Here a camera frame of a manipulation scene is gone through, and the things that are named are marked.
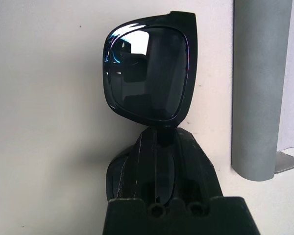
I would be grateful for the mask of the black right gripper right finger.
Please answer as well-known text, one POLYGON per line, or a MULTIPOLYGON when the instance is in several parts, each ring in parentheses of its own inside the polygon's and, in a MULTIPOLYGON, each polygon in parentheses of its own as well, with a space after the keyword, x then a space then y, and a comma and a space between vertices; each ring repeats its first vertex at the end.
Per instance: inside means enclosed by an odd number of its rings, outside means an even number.
POLYGON ((213 164, 192 133, 176 130, 176 196, 185 203, 208 203, 223 193, 213 164))

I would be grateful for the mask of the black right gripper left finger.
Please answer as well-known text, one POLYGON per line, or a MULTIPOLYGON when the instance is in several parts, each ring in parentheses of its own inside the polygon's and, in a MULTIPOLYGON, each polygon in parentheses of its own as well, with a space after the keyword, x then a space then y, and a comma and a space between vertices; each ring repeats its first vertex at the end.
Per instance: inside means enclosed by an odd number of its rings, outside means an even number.
POLYGON ((156 199, 157 131, 149 127, 107 169, 107 199, 156 199))

